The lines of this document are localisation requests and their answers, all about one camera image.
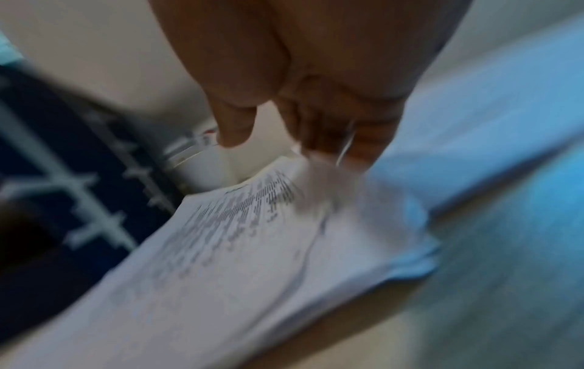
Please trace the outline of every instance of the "stack of paper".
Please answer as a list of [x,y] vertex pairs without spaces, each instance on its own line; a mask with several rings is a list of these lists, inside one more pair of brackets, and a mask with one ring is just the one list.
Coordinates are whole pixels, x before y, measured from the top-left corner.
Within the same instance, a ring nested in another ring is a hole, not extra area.
[[235,365],[381,281],[432,271],[426,220],[396,188],[280,159],[187,197],[15,368]]

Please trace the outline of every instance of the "white paper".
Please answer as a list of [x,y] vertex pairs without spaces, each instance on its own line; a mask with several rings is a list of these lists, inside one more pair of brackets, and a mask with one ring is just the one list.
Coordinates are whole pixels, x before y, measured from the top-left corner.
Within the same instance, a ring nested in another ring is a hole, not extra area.
[[14,367],[236,363],[388,277],[431,271],[426,220],[396,188],[282,159],[242,185],[187,197]]

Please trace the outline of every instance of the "wooden floor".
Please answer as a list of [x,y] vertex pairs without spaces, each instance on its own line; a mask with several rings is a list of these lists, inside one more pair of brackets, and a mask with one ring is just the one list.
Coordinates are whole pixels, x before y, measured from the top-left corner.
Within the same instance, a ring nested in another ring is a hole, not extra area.
[[584,367],[584,147],[433,232],[433,276],[388,283],[245,368]]

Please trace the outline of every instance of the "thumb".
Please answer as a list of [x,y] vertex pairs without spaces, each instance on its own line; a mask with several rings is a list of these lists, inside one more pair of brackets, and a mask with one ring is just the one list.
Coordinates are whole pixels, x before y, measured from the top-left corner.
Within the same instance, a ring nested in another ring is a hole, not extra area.
[[211,96],[207,99],[219,128],[217,142],[223,147],[246,142],[254,129],[257,108],[239,108]]

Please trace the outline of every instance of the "hand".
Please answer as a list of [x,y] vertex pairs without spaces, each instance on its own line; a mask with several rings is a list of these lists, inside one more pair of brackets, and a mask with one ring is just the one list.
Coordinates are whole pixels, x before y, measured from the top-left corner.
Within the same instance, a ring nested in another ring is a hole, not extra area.
[[251,135],[274,101],[306,153],[367,168],[393,139],[406,99],[471,0],[150,0],[202,86],[219,142]]

